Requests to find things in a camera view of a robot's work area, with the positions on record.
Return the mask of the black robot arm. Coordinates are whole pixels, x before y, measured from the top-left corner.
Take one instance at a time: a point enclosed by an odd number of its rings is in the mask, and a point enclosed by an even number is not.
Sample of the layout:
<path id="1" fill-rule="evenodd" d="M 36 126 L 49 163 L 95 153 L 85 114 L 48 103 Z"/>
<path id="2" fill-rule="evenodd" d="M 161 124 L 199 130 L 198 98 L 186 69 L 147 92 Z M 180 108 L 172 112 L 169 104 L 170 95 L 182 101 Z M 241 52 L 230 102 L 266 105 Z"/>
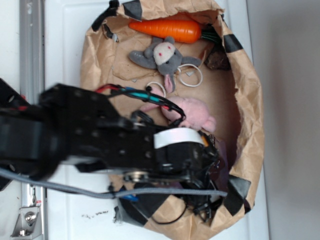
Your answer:
<path id="1" fill-rule="evenodd" d="M 209 137 L 181 127 L 187 111 L 172 100 L 149 91 L 111 84 L 110 95 L 57 84 L 28 104 L 16 93 L 0 104 L 0 186 L 10 180 L 70 194 L 120 199 L 141 207 L 159 204 L 169 195 L 184 200 L 185 208 L 206 222 L 214 210 L 215 188 L 210 170 L 218 151 Z M 111 97 L 127 96 L 152 103 L 174 114 L 168 126 L 154 123 L 141 110 L 121 116 Z M 80 172 L 107 170 L 135 183 L 98 193 L 48 182 L 60 163 Z"/>

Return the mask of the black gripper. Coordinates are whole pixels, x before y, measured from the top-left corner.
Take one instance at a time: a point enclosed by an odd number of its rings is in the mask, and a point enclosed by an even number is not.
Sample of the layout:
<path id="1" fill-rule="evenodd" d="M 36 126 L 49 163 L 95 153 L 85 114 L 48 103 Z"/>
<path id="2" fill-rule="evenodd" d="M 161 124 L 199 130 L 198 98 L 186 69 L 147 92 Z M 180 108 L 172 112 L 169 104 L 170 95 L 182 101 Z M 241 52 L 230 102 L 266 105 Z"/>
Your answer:
<path id="1" fill-rule="evenodd" d="M 219 176 L 220 156 L 214 143 L 203 132 L 198 132 L 203 143 L 190 141 L 184 133 L 192 133 L 189 128 L 177 128 L 165 131 L 166 143 L 154 150 L 156 169 L 148 178 L 138 182 L 134 187 L 159 188 L 161 190 L 217 190 L 215 179 Z M 185 193 L 141 193 L 124 199 L 124 220 L 128 223 L 146 223 L 155 218 L 154 213 L 174 196 L 183 201 L 183 213 L 191 210 L 195 216 L 206 223 L 213 217 L 219 204 L 220 196 L 190 195 Z"/>

